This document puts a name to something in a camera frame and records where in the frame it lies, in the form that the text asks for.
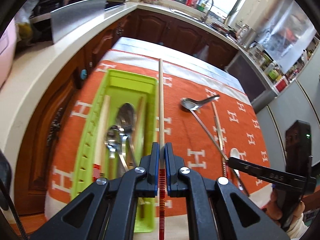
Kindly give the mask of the steel twisted chopstick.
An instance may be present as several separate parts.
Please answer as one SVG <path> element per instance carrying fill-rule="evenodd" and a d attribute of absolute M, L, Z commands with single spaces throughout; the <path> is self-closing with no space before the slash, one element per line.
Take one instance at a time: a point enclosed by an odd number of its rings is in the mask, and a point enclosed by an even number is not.
<path fill-rule="evenodd" d="M 223 159 L 225 160 L 226 164 L 228 165 L 228 160 L 229 159 L 228 159 L 227 155 L 223 152 L 223 150 L 220 149 L 220 146 L 216 143 L 216 141 L 214 140 L 214 137 L 212 136 L 212 134 L 210 133 L 208 128 L 204 125 L 204 123 L 201 121 L 201 119 L 196 115 L 196 113 L 193 110 L 190 110 L 190 112 L 195 117 L 195 119 L 200 124 L 200 126 L 203 128 L 203 130 L 206 132 L 206 134 L 208 135 L 210 140 L 213 142 L 215 147 L 218 149 L 218 151 L 220 152 L 221 156 L 223 157 Z M 229 167 L 229 169 L 234 174 L 234 176 L 236 177 L 237 181 L 242 185 L 242 188 L 243 188 L 244 193 L 246 194 L 246 196 L 249 197 L 249 192 L 247 191 L 247 189 L 246 189 L 244 183 L 242 182 L 242 180 L 240 179 L 240 177 L 237 175 L 237 173 L 235 172 L 234 169 L 232 169 L 231 167 Z"/>

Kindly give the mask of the bamboo chopstick red end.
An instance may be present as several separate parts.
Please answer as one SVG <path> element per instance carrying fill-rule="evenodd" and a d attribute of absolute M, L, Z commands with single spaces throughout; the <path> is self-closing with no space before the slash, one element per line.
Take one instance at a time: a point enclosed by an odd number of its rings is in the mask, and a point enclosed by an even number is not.
<path fill-rule="evenodd" d="M 159 239 L 165 236 L 165 161 L 163 60 L 159 59 Z"/>
<path fill-rule="evenodd" d="M 218 136 L 218 140 L 219 140 L 219 147 L 220 150 L 225 153 L 225 147 L 224 147 L 224 142 L 223 142 L 223 133 L 221 130 L 221 125 L 220 125 L 220 120 L 217 114 L 217 109 L 215 106 L 215 103 L 212 102 L 212 107 L 213 107 L 213 111 L 214 111 L 214 119 L 215 119 L 215 124 L 216 124 L 216 132 L 217 132 L 217 136 Z M 223 169 L 223 175 L 229 179 L 229 172 L 228 172 L 228 168 L 225 162 L 225 158 L 222 157 L 222 169 Z"/>

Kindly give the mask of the steel fork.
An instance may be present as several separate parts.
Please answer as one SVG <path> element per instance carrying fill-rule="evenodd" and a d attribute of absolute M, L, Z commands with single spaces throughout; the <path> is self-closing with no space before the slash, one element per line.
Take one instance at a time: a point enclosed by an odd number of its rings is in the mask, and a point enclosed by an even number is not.
<path fill-rule="evenodd" d="M 119 177 L 129 170 L 122 151 L 122 142 L 123 137 L 121 136 L 119 127 L 117 125 L 111 126 L 105 134 L 104 144 L 109 150 L 110 157 L 114 153 L 119 159 L 117 168 L 117 175 Z"/>

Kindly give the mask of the large steel soup spoon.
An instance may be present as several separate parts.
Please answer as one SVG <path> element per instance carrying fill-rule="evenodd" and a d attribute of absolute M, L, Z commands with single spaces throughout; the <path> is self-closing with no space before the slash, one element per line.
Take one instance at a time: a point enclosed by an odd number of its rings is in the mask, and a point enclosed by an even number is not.
<path fill-rule="evenodd" d="M 217 100 L 219 98 L 220 98 L 219 95 L 210 96 L 210 97 L 203 99 L 203 100 L 194 100 L 191 98 L 181 98 L 180 103 L 181 103 L 182 107 L 184 107 L 185 109 L 196 111 L 196 110 L 200 109 L 202 106 L 204 106 L 205 104 L 212 102 L 214 100 Z"/>

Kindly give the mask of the wooden handled steel spoon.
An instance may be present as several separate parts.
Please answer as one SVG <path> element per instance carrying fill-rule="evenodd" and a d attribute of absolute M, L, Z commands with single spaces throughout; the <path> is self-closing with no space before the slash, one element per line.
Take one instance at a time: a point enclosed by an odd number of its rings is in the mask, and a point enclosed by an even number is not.
<path fill-rule="evenodd" d="M 119 157 L 125 171 L 128 171 L 129 167 L 135 168 L 137 166 L 132 141 L 135 124 L 136 113 L 133 105 L 125 103 L 120 106 L 116 116 L 116 125 L 119 129 L 121 143 Z"/>

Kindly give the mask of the kitchen faucet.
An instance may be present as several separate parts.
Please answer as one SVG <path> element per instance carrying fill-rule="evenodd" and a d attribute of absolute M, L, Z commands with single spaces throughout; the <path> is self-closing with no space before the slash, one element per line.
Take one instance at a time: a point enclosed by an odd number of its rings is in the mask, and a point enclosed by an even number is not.
<path fill-rule="evenodd" d="M 202 9 L 203 9 L 202 16 L 201 16 L 202 23 L 206 22 L 213 5 L 214 5 L 213 0 L 206 0 L 204 3 L 202 3 Z"/>

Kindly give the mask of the orange H-pattern blanket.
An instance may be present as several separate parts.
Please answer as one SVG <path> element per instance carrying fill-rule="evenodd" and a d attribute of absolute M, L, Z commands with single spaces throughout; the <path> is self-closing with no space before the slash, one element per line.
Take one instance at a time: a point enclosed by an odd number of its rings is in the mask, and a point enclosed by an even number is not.
<path fill-rule="evenodd" d="M 71 200 L 75 161 L 82 132 L 103 77 L 110 69 L 157 79 L 159 59 L 163 60 L 164 133 L 174 154 L 204 177 L 222 176 L 222 160 L 217 148 L 181 98 L 203 100 L 219 95 L 215 103 L 225 150 L 239 151 L 240 158 L 269 166 L 268 153 L 257 116 L 239 81 L 204 61 L 154 43 L 121 38 L 79 90 L 72 111 L 59 134 L 54 152 L 52 175 L 46 194 L 44 215 L 52 218 Z M 219 142 L 212 102 L 194 111 Z"/>

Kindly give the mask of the green plastic utensil tray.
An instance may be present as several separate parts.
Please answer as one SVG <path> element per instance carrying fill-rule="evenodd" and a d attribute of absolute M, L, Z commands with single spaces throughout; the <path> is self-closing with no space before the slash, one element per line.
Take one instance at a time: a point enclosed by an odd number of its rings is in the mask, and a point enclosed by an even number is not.
<path fill-rule="evenodd" d="M 154 219 L 157 85 L 116 69 L 103 77 L 80 139 L 66 215 L 81 239 L 131 239 L 140 210 L 143 220 Z"/>

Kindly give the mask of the steel backsplash panel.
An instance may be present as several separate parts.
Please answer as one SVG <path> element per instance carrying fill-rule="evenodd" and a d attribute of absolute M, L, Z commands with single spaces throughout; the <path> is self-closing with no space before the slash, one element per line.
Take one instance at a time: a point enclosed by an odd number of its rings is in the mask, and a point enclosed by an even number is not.
<path fill-rule="evenodd" d="M 83 0 L 65 5 L 50 13 L 53 43 L 74 29 L 101 15 L 107 0 Z"/>

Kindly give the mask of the pink rice cooker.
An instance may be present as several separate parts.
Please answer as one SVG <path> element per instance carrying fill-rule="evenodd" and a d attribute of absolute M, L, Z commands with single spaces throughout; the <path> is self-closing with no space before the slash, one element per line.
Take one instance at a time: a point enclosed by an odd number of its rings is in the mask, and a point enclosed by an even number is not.
<path fill-rule="evenodd" d="M 2 87 L 8 78 L 13 58 L 15 55 L 17 34 L 15 19 L 13 18 L 1 36 L 0 42 L 0 86 Z"/>

